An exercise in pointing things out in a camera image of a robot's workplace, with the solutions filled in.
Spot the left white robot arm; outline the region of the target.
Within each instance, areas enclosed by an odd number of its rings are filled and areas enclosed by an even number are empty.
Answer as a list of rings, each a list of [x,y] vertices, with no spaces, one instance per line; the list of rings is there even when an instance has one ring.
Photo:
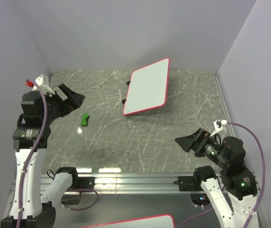
[[[66,85],[59,89],[66,95],[63,100],[57,93],[33,88],[22,97],[22,114],[13,133],[13,148],[17,163],[14,201],[9,215],[0,222],[2,228],[51,228],[56,219],[55,206],[64,193],[79,187],[75,167],[62,167],[55,179],[41,193],[42,164],[51,134],[50,124],[78,109],[85,96]]]

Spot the aluminium mounting rail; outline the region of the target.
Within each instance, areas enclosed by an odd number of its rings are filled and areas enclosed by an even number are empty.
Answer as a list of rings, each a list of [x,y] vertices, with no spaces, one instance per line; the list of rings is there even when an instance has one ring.
[[[179,193],[178,185],[173,184],[178,176],[193,176],[192,173],[78,173],[78,177],[95,177],[94,190],[99,194],[175,194]],[[55,180],[47,175],[36,176],[33,180],[24,179],[23,199],[27,196],[41,196],[51,185],[60,192],[76,194],[72,183],[66,174],[61,174]]]

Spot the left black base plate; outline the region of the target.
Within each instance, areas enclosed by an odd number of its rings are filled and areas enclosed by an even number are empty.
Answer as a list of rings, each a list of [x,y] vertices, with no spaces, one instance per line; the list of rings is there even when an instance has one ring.
[[[76,184],[73,186],[74,189],[94,189],[95,177],[78,177]]]

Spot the pink framed whiteboard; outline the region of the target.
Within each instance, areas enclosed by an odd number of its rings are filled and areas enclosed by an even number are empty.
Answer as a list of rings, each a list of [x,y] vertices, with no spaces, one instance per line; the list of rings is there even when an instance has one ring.
[[[164,106],[167,100],[170,59],[164,58],[132,72],[123,107],[128,116]]]
[[[176,227],[175,222],[172,216],[169,214],[84,226],[84,228],[175,228],[175,227]]]

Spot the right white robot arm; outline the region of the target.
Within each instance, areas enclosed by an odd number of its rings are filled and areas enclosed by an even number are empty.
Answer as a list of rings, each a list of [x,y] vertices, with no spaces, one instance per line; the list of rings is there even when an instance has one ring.
[[[198,167],[191,181],[179,177],[174,183],[186,186],[188,191],[202,190],[212,206],[222,228],[257,228],[255,216],[258,191],[255,176],[245,166],[243,141],[227,136],[221,142],[216,133],[202,128],[195,133],[178,137],[175,142],[185,151],[194,151],[196,157],[206,157],[217,165],[217,176],[211,166]]]

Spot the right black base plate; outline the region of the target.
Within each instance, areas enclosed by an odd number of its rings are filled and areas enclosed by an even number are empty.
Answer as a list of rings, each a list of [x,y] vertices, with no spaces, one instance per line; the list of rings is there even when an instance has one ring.
[[[178,180],[174,181],[173,184],[178,185],[180,192],[203,191],[198,181],[199,179],[194,176],[178,176]]]

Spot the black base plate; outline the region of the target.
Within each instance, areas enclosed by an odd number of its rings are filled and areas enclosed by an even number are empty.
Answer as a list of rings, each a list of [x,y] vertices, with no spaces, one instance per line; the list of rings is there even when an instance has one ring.
[[[94,189],[95,177],[78,177],[76,184],[73,186],[74,189]]]
[[[178,180],[174,181],[173,184],[178,185],[180,192],[203,191],[198,181],[199,179],[194,176],[178,176]]]

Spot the green whiteboard eraser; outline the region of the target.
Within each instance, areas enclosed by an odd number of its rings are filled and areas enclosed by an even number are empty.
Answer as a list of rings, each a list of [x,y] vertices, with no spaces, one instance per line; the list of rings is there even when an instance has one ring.
[[[83,114],[80,125],[81,126],[87,126],[89,117],[90,116],[88,114]]]

